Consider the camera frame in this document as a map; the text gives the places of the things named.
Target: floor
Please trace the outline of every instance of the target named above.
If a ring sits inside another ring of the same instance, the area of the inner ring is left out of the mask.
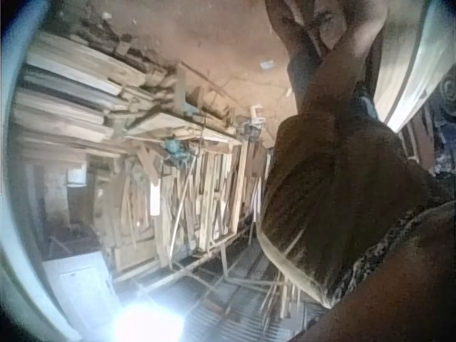
[[[274,145],[279,123],[296,114],[286,73],[288,55],[272,31],[264,0],[92,2],[96,11],[111,16],[116,31],[137,37],[138,47],[182,60],[223,87],[245,108],[237,114],[249,115],[251,105],[262,105],[266,129],[261,137],[266,147]],[[335,14],[321,30],[323,40],[332,46],[343,25],[338,1],[316,0],[316,11],[322,9]],[[263,70],[260,64],[265,61],[273,61],[273,67]]]

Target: stack of lumber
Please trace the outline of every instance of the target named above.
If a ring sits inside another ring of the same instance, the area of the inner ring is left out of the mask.
[[[226,107],[187,103],[182,68],[144,73],[117,56],[38,33],[12,123],[23,162],[58,175],[59,189],[66,170],[93,176],[89,225],[125,275],[145,263],[207,255],[239,235],[247,215],[256,221],[269,155],[260,142],[238,140],[229,118],[213,115]],[[190,158],[179,167],[165,149],[169,139],[185,142]],[[67,195],[59,193],[46,200],[54,231],[71,227]]]

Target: person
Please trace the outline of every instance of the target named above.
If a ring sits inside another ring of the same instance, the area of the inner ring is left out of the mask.
[[[454,313],[455,203],[357,86],[387,1],[342,5],[347,28],[322,53],[308,23],[266,0],[298,115],[279,126],[258,240],[287,279],[332,308],[305,341],[430,341]]]

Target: wood pile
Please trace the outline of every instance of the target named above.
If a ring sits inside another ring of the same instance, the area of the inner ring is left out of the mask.
[[[109,56],[39,32],[12,106],[23,162],[49,177],[59,170],[60,185],[62,170],[87,168],[94,178],[86,185],[89,226],[116,274],[204,256],[235,237],[239,220],[258,218],[270,163],[260,142],[237,138],[221,115],[226,107],[187,102],[183,68],[142,70],[119,60],[126,41]],[[169,141],[188,158],[175,163]],[[57,200],[54,224],[71,226],[61,188],[58,198],[45,196],[45,209]]]

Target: light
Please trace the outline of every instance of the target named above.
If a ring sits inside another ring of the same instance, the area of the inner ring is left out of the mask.
[[[159,306],[133,304],[115,321],[115,342],[178,342],[184,320]]]

